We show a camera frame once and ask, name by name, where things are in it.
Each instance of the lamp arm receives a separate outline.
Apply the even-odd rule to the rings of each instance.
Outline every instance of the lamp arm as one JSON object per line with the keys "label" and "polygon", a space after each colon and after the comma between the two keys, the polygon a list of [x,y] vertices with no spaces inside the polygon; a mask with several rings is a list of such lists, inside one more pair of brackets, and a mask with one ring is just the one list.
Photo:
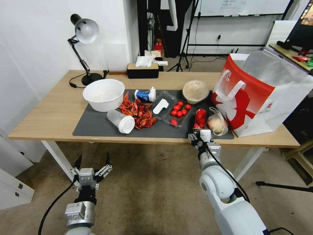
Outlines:
{"label": "lamp arm", "polygon": [[90,76],[90,68],[89,68],[89,66],[87,65],[87,63],[83,59],[81,59],[80,55],[78,54],[78,52],[77,52],[77,50],[75,48],[75,44],[79,42],[78,40],[74,39],[75,37],[76,37],[76,35],[74,35],[73,37],[71,37],[67,41],[71,45],[71,47],[73,48],[73,51],[75,52],[75,54],[77,55],[77,57],[79,59],[79,62],[82,64],[83,68],[85,69],[87,76]]}

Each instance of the whiteboard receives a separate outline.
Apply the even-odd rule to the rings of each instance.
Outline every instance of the whiteboard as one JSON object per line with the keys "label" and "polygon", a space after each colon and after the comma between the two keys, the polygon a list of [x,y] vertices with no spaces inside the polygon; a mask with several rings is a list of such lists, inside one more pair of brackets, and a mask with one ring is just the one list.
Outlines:
{"label": "whiteboard", "polygon": [[199,0],[195,16],[282,14],[290,0]]}

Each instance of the table leg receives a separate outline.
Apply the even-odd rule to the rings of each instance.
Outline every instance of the table leg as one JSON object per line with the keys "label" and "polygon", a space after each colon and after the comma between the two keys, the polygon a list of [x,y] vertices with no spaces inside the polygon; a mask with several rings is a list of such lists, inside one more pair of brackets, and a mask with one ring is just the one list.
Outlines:
{"label": "table leg", "polygon": [[49,153],[53,156],[54,160],[59,164],[65,174],[69,177],[71,181],[74,179],[74,174],[70,171],[73,167],[65,157],[64,153],[61,151],[59,146],[55,141],[41,141],[43,145],[47,148]]}
{"label": "table leg", "polygon": [[250,148],[246,156],[239,163],[234,171],[234,178],[239,181],[241,177],[248,171],[252,164],[258,159],[265,148]]}

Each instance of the plastic bowl with lid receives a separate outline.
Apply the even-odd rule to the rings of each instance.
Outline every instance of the plastic bowl with lid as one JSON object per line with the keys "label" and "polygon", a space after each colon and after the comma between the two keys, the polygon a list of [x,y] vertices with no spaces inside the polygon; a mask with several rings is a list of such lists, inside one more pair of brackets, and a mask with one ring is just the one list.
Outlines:
{"label": "plastic bowl with lid", "polygon": [[193,80],[187,82],[183,87],[183,96],[190,104],[203,101],[209,95],[209,89],[204,82]]}
{"label": "plastic bowl with lid", "polygon": [[82,95],[91,107],[99,112],[118,108],[123,102],[125,86],[115,79],[101,79],[84,89]]}

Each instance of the shopping bag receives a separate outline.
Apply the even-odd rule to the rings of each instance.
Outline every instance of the shopping bag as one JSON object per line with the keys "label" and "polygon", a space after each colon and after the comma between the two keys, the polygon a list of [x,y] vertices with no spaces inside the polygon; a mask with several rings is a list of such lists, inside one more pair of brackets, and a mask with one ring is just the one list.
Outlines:
{"label": "shopping bag", "polygon": [[313,77],[268,52],[230,54],[211,100],[238,137],[275,131],[313,89]]}

